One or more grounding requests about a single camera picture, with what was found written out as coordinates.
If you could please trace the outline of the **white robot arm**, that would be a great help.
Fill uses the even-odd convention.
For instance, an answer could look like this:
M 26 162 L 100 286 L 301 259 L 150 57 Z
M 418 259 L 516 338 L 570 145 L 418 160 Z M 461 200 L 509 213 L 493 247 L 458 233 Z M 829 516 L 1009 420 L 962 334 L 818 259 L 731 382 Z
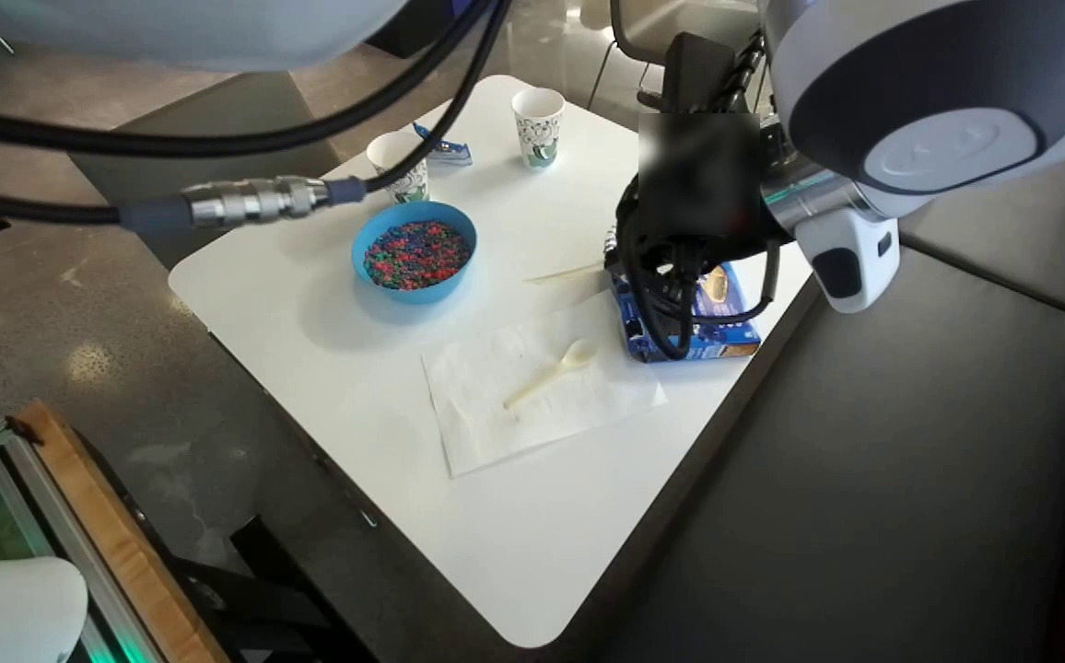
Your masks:
M 289 69 L 377 37 L 408 0 L 0 0 L 0 37 L 216 69 Z M 616 206 L 603 254 L 626 338 L 665 362 L 716 323 L 696 280 L 800 242 L 866 311 L 899 219 L 1065 162 L 1065 0 L 761 0 L 742 39 L 682 28 L 696 100 Z

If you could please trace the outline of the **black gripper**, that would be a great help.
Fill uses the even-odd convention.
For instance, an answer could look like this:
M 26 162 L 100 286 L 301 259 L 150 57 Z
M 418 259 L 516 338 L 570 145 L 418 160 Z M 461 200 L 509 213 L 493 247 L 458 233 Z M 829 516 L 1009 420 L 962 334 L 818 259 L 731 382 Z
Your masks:
M 772 60 L 752 28 L 742 47 L 677 34 L 665 74 L 656 155 L 616 201 L 603 276 L 626 276 L 665 362 L 691 362 L 696 280 L 731 263 L 752 323 L 777 292 L 788 233 L 764 206 L 748 86 Z

